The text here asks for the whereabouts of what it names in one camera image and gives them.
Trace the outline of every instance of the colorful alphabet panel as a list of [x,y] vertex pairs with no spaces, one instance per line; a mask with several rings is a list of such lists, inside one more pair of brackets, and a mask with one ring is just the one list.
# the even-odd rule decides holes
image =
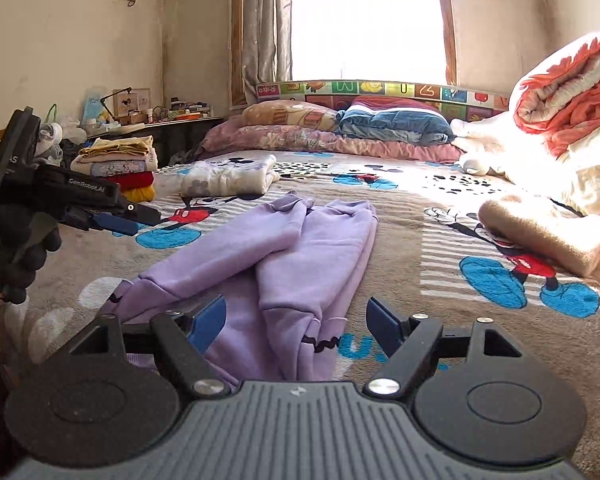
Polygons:
[[509,96],[463,88],[393,81],[289,81],[259,84],[258,102],[275,99],[306,101],[346,110],[359,95],[407,97],[440,110],[450,121],[479,121],[509,109]]

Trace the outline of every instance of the desk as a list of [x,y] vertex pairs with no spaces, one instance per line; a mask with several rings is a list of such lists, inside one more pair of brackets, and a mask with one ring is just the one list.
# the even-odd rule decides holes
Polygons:
[[205,117],[185,121],[168,121],[147,124],[142,130],[129,134],[106,134],[104,139],[125,139],[127,137],[154,136],[155,153],[158,155],[158,167],[169,165],[169,159],[178,152],[195,150],[205,138],[206,133],[225,121],[225,117]]

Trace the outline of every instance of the sunlight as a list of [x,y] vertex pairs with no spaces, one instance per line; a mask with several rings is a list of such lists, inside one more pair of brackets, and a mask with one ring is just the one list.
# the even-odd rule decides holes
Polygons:
[[446,84],[439,0],[293,0],[293,79]]

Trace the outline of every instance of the metal screw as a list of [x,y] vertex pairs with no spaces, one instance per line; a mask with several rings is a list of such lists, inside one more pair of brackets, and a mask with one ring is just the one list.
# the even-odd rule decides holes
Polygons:
[[366,385],[369,391],[376,395],[393,395],[400,389],[400,384],[393,379],[380,378],[369,381]]
[[195,382],[193,389],[199,395],[212,397],[224,392],[224,383],[218,379],[200,379]]

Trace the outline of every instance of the yellow cloth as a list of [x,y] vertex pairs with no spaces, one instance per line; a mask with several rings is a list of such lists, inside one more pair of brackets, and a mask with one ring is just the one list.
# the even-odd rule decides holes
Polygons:
[[128,153],[130,155],[147,155],[154,145],[154,138],[147,137],[129,137],[128,139],[96,139],[93,146],[83,148],[78,152],[82,159],[90,156],[107,155],[109,153]]
[[147,187],[136,187],[135,189],[127,189],[122,194],[126,196],[129,202],[151,202],[155,198],[154,185]]

